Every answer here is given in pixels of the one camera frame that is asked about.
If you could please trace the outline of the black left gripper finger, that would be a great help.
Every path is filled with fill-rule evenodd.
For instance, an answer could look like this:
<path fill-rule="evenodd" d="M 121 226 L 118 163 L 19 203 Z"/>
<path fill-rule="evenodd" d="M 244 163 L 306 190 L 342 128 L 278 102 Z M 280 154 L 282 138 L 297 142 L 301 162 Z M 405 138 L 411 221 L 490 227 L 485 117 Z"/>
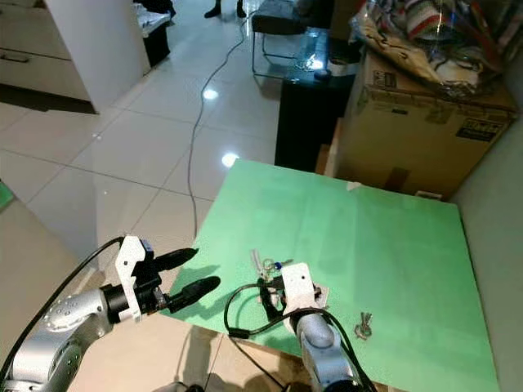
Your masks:
<path fill-rule="evenodd" d="M 154 271 L 157 273 L 162 271 L 172 271 L 179 266 L 186 264 L 198 253 L 195 247 L 183 247 L 175 251 L 168 252 L 160 256 L 156 256 L 152 261 Z"/>
<path fill-rule="evenodd" d="M 221 278 L 217 276 L 208 276 L 187 284 L 177 294 L 168 296 L 169 313 L 175 314 L 177 311 L 197 303 L 209 292 L 216 290 L 220 284 Z"/>

